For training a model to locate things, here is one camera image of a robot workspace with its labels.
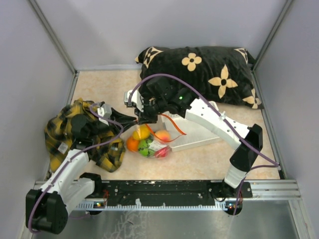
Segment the yellow lemon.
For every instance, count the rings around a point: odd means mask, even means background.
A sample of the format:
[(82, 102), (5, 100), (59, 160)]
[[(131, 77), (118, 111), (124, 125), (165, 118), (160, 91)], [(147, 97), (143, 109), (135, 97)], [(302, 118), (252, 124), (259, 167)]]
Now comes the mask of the yellow lemon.
[(137, 126), (137, 129), (133, 132), (132, 137), (135, 140), (144, 140), (144, 139), (147, 139), (150, 134), (151, 134), (150, 130), (144, 124), (144, 125), (138, 125)]

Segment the orange tangerine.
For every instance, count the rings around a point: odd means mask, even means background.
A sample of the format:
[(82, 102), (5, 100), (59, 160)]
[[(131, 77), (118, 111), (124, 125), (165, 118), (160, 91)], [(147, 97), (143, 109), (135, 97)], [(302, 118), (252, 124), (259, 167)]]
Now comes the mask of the orange tangerine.
[(131, 136), (126, 141), (127, 149), (131, 152), (137, 152), (139, 143), (140, 143), (139, 140), (136, 140)]

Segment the clear zip bag orange zipper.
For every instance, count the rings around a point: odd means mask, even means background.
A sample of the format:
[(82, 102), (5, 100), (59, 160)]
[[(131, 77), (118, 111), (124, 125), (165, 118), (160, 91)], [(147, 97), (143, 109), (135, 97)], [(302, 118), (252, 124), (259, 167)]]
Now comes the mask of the clear zip bag orange zipper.
[(162, 122), (142, 124), (133, 127), (125, 140), (126, 149), (145, 158), (164, 158), (171, 152), (171, 144), (186, 133), (182, 131), (168, 112), (161, 114)]

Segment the green striped toy melon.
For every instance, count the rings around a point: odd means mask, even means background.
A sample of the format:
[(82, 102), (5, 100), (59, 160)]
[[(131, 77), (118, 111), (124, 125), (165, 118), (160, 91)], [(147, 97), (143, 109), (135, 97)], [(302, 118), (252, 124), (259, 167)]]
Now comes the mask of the green striped toy melon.
[(155, 151), (150, 149), (152, 139), (143, 139), (138, 145), (138, 153), (144, 157), (151, 157), (154, 155)]

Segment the orange peach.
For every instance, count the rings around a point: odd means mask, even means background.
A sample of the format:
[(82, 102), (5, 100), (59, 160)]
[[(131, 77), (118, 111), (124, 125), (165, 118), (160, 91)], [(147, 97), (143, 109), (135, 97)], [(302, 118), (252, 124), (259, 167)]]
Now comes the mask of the orange peach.
[(166, 130), (158, 130), (155, 132), (155, 138), (162, 142), (170, 142), (170, 133)]

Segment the white perforated plastic basket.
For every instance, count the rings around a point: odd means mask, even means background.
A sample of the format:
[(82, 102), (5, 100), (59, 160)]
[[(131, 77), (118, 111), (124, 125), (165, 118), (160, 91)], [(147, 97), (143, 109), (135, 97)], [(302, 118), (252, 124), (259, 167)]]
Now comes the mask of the white perforated plastic basket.
[(178, 128), (186, 133), (186, 135), (182, 135), (167, 117), (159, 117), (161, 118), (164, 129), (170, 133), (171, 138), (174, 139), (178, 137), (173, 142), (169, 143), (172, 152), (204, 146), (222, 140), (203, 126), (192, 121), (188, 121), (179, 115), (172, 115), (169, 112), (165, 112), (164, 115), (170, 117)]

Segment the red apple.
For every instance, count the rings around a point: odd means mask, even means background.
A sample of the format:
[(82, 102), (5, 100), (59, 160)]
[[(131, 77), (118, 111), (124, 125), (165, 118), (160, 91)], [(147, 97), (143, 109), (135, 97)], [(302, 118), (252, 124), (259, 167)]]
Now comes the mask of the red apple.
[(155, 158), (164, 158), (164, 157), (167, 157), (170, 153), (170, 147), (167, 146), (165, 148), (162, 148), (158, 151), (155, 152), (154, 156)]

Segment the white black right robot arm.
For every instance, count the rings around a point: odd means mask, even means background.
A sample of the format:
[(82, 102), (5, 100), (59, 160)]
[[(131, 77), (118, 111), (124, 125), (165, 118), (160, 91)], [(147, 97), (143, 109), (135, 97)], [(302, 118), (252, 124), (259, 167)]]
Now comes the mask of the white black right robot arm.
[(223, 179), (223, 193), (234, 197), (240, 192), (242, 181), (263, 148), (263, 130), (259, 125), (247, 126), (232, 120), (189, 83), (169, 74), (148, 76), (125, 96), (127, 106), (134, 107), (138, 122), (153, 123), (160, 114), (170, 112), (227, 142), (234, 153)]

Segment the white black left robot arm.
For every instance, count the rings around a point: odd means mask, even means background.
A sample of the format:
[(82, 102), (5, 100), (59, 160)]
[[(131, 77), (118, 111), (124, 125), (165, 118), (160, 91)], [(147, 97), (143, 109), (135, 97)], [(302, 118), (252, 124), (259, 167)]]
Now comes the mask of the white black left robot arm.
[(136, 121), (103, 105), (96, 110), (63, 110), (48, 122), (45, 140), (53, 173), (26, 195), (25, 225), (31, 233), (61, 233), (80, 202), (103, 194), (100, 175), (80, 172), (90, 161), (110, 171), (118, 169), (125, 152), (120, 136)]

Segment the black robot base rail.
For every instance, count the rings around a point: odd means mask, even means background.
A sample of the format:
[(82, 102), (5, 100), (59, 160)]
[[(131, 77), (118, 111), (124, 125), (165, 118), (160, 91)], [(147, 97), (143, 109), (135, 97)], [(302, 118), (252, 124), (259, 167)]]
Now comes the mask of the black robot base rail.
[(104, 180), (97, 193), (107, 206), (214, 206), (215, 201), (252, 198), (251, 185), (232, 188), (222, 180)]

